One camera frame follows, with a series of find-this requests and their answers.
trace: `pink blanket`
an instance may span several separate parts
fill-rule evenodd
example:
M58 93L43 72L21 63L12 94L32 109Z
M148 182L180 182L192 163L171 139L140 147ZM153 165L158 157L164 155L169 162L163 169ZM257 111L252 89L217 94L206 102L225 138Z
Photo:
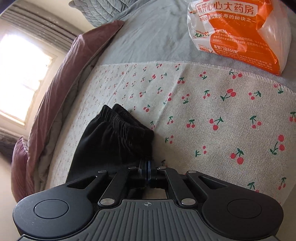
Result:
M74 40L40 104L29 135L25 175L25 193L27 196L36 191L34 185L36 185L35 182L39 181L36 177L36 171L38 171L40 157L46 155L44 149L50 140L49 134L59 112L67 101L67 97L70 95L71 88L77 84L86 66L103 52L105 45L123 24L123 21L117 20L79 35Z

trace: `sunlight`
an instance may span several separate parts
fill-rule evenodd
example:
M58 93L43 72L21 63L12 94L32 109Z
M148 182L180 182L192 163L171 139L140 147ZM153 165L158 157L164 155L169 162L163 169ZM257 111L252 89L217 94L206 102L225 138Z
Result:
M0 42L0 112L25 123L52 58L29 41L6 34Z

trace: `gray pillow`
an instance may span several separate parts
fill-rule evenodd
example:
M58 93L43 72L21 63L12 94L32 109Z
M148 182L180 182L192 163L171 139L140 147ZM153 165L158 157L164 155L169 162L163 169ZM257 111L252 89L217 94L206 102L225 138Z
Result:
M72 0L70 7L77 8L94 26L99 27L137 0Z

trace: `crosshair symbol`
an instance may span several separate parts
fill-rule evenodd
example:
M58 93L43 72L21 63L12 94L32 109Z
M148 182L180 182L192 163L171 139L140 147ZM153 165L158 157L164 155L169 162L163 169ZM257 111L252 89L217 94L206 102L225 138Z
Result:
M144 205L145 205L146 207L149 207L149 206L152 205L152 203L150 203L150 202L146 202L146 203L144 203Z

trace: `orange plastic bag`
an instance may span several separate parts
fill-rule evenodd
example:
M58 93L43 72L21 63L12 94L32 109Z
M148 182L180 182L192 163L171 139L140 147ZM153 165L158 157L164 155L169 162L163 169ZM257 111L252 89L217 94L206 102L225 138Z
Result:
M187 24L199 50L276 75L285 68L291 29L279 0L198 0L188 5Z

